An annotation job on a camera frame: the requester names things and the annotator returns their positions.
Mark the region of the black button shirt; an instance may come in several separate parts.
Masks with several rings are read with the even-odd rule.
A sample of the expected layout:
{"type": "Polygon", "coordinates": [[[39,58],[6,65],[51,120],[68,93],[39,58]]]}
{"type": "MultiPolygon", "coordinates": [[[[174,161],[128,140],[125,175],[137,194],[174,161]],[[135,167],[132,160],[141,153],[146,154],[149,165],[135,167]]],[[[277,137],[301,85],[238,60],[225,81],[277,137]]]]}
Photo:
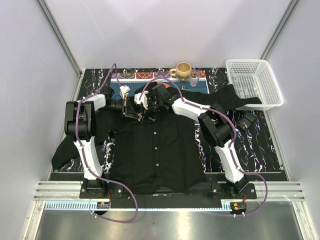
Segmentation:
{"type": "Polygon", "coordinates": [[[95,143],[114,138],[110,178],[135,194],[152,194],[161,187],[183,192],[206,180],[195,139],[195,122],[166,110],[140,123],[119,113],[96,113],[95,143]]]}

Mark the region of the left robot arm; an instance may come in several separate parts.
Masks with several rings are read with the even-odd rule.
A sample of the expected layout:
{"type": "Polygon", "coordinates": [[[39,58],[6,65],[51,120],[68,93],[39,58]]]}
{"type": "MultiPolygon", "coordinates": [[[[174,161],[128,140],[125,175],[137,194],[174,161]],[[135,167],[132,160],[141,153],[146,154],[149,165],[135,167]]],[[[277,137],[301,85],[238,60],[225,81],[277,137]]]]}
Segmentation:
{"type": "Polygon", "coordinates": [[[105,174],[96,151],[97,133],[96,112],[106,108],[121,113],[125,117],[137,117],[129,106],[130,88],[119,88],[120,99],[112,99],[113,89],[94,92],[78,101],[68,101],[65,107],[64,132],[75,145],[84,169],[79,197],[81,199],[103,198],[110,194],[108,183],[103,181],[105,174]]]}

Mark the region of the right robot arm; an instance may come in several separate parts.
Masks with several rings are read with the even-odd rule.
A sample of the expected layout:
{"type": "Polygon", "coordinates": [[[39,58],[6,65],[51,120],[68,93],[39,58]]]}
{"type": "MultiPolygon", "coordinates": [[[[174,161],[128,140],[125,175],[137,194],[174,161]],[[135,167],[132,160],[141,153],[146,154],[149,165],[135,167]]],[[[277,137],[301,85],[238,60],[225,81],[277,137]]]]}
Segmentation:
{"type": "Polygon", "coordinates": [[[224,167],[226,178],[226,193],[232,198],[239,198],[245,192],[249,181],[240,165],[234,142],[236,128],[224,114],[220,105],[212,106],[199,104],[177,94],[170,93],[163,84],[152,88],[155,100],[151,100],[146,88],[137,93],[134,102],[144,108],[145,113],[167,110],[176,115],[184,116],[199,123],[206,142],[218,153],[224,167]]]}

